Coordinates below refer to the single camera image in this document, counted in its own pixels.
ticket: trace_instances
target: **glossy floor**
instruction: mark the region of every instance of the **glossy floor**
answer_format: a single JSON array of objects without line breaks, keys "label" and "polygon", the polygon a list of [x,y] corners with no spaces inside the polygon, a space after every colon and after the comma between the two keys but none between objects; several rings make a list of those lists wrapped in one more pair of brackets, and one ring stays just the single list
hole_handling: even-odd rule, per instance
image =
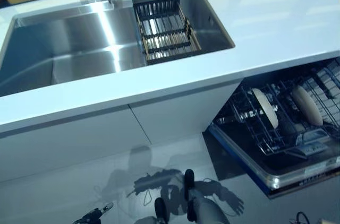
[{"label": "glossy floor", "polygon": [[[319,218],[340,222],[339,177],[269,200],[215,140],[206,142],[197,134],[0,183],[0,223],[72,223],[113,201],[103,224],[141,224],[155,215],[154,200],[161,194],[168,198],[170,224],[189,223],[185,203],[176,193],[182,187],[180,173],[187,168],[195,171],[202,191],[222,207],[230,223],[286,224],[298,211],[304,211],[311,223]],[[149,190],[141,189],[138,181],[148,175],[162,179]]]}]

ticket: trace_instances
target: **stainless steel sink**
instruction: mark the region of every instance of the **stainless steel sink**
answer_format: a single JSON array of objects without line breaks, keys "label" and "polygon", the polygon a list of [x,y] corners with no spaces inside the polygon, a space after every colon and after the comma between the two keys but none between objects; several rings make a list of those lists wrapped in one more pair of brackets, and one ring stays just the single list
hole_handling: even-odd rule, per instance
[{"label": "stainless steel sink", "polygon": [[[201,46],[196,55],[234,47],[207,0],[180,6]],[[147,65],[132,0],[16,16],[0,57],[0,97]]]}]

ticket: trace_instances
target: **dish rack insert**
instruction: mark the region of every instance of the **dish rack insert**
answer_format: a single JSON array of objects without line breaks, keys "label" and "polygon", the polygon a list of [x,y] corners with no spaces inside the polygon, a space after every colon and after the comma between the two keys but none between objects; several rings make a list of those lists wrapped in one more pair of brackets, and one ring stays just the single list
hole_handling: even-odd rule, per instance
[{"label": "dish rack insert", "polygon": [[148,64],[201,49],[180,0],[132,0]]}]

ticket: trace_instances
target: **dishwasher rack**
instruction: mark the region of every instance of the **dishwasher rack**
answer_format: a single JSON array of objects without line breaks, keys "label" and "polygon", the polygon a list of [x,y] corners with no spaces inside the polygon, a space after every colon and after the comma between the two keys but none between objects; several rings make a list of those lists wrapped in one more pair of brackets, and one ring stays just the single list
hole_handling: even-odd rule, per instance
[{"label": "dishwasher rack", "polygon": [[[321,127],[307,122],[295,105],[291,92],[302,86],[316,103],[324,124]],[[276,112],[279,126],[273,128],[258,103],[251,87],[240,85],[215,118],[217,124],[244,123],[260,150],[267,156],[288,153],[297,145],[307,143],[309,132],[340,140],[340,59],[312,71],[311,76],[279,80],[259,88]]]},{"label": "dishwasher rack", "polygon": [[133,0],[133,7],[148,64],[201,49],[180,0]]}]

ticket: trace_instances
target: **dishwasher basket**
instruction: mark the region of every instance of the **dishwasher basket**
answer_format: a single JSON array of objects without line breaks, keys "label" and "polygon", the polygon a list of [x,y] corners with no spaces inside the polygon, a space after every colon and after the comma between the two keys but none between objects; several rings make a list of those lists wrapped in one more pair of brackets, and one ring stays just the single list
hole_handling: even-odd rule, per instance
[{"label": "dishwasher basket", "polygon": [[148,64],[194,55],[201,49],[180,0],[132,0]]},{"label": "dishwasher basket", "polygon": [[[291,92],[302,86],[316,103],[323,126],[313,126],[307,122],[295,105]],[[268,98],[276,112],[279,126],[273,128],[256,100],[251,87],[242,84],[230,97],[227,104],[215,118],[217,124],[234,121],[244,123],[260,150],[265,155],[280,152],[289,153],[297,145],[305,144],[313,136],[327,140],[340,140],[340,59],[333,60],[324,67],[312,69],[309,76],[299,76],[289,80],[278,80],[259,88]],[[302,131],[296,129],[299,124]],[[291,128],[287,135],[283,125]]]}]

